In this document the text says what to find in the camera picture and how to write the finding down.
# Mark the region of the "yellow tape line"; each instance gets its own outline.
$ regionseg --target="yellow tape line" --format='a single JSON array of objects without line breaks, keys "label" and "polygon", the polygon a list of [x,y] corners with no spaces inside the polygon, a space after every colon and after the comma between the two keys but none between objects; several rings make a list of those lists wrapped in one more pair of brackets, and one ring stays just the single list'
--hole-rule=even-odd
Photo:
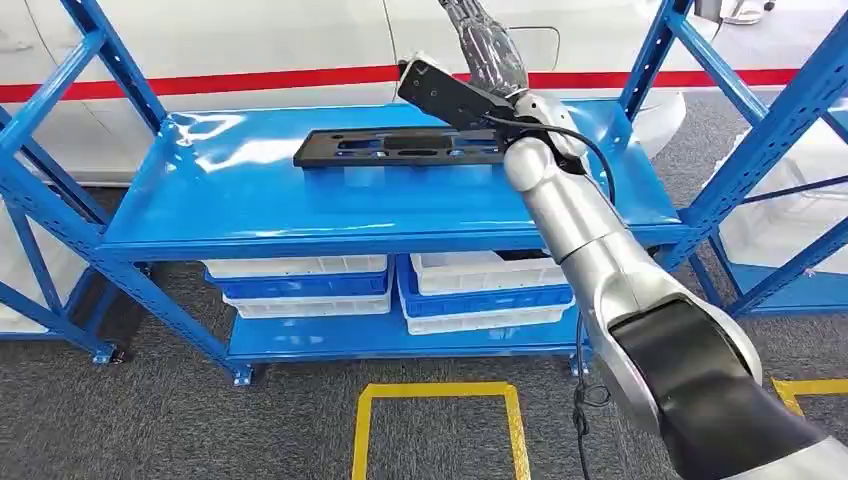
[{"label": "yellow tape line", "polygon": [[530,480],[530,462],[524,441],[524,424],[518,405],[518,391],[506,382],[393,383],[369,384],[356,406],[356,433],[353,438],[353,480],[365,480],[368,471],[368,442],[371,435],[371,402],[375,398],[482,397],[503,395],[509,422],[509,440],[516,480]]},{"label": "yellow tape line", "polygon": [[798,395],[837,395],[848,394],[848,379],[834,380],[777,380],[772,378],[774,389],[790,411],[804,416]]}]

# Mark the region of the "white car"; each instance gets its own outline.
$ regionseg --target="white car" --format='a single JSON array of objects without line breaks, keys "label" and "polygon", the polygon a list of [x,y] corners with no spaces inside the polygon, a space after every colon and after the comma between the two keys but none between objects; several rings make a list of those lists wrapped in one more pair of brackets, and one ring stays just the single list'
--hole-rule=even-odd
[{"label": "white car", "polygon": [[[780,87],[848,0],[697,0],[690,21],[743,78]],[[508,26],[531,86],[610,97],[626,81],[660,0],[484,0]],[[168,110],[385,104],[416,51],[467,71],[436,0],[100,0]],[[0,103],[15,111],[79,41],[58,0],[0,2]],[[681,92],[711,84],[675,47],[637,118],[653,156],[685,116]],[[95,63],[36,132],[78,180],[126,184],[152,140]]]}]

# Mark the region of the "black tray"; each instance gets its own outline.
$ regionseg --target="black tray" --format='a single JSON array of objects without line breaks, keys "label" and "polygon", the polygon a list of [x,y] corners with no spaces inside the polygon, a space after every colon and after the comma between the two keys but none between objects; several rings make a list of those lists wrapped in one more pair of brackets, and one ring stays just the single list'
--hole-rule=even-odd
[{"label": "black tray", "polygon": [[313,130],[294,155],[296,167],[492,165],[504,145],[494,130],[448,127]]}]

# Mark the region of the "silver robotic arm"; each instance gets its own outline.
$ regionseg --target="silver robotic arm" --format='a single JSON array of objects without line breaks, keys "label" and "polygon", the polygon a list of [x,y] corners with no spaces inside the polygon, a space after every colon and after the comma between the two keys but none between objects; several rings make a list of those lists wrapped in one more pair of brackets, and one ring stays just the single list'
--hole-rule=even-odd
[{"label": "silver robotic arm", "polygon": [[[542,128],[576,130],[558,100],[527,90],[504,27],[477,0],[439,2],[472,85],[416,58],[398,93],[455,128],[501,129],[506,175],[574,289],[616,404],[662,438],[687,480],[848,478],[848,449],[762,389],[759,356],[739,325],[646,253],[586,174],[585,145]],[[507,128],[516,120],[525,128]]]}]

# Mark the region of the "black robot arm segment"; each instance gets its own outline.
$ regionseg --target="black robot arm segment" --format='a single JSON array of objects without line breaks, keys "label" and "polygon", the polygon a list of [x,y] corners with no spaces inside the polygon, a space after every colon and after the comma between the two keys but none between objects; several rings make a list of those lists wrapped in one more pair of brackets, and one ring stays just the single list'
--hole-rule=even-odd
[{"label": "black robot arm segment", "polygon": [[802,451],[827,436],[767,394],[709,314],[674,300],[611,333],[657,401],[678,473],[717,480]]}]

